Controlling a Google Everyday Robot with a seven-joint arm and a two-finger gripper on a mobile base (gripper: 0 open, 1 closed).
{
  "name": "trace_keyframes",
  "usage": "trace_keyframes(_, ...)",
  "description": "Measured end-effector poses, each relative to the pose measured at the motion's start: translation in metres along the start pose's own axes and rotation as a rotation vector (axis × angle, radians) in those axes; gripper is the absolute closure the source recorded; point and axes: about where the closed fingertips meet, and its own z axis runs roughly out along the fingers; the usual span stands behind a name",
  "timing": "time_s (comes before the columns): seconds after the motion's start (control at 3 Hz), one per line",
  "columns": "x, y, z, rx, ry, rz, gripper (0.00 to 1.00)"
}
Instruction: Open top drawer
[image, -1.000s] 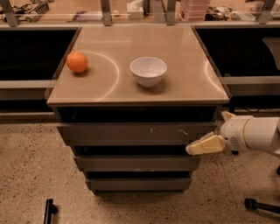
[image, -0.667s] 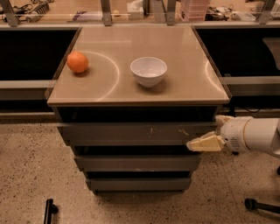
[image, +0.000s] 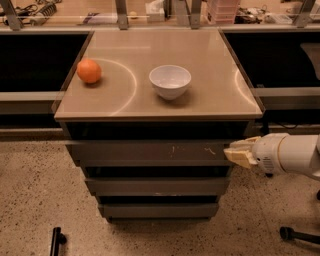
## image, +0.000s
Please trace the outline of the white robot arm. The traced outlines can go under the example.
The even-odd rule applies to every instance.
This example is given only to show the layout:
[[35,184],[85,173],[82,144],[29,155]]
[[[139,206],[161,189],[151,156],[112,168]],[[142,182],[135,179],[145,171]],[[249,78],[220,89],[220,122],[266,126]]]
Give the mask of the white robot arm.
[[258,166],[264,173],[294,173],[320,180],[320,136],[270,133],[232,142],[226,158],[247,169]]

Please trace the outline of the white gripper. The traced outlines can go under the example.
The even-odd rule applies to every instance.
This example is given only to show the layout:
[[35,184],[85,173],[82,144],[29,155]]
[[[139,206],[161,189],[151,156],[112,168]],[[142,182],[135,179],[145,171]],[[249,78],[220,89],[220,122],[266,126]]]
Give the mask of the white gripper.
[[[287,136],[288,133],[270,133],[263,137],[254,136],[234,141],[230,144],[231,148],[224,150],[224,154],[230,162],[243,168],[251,169],[257,164],[264,173],[284,174],[279,149]],[[239,148],[252,148],[252,152]]]

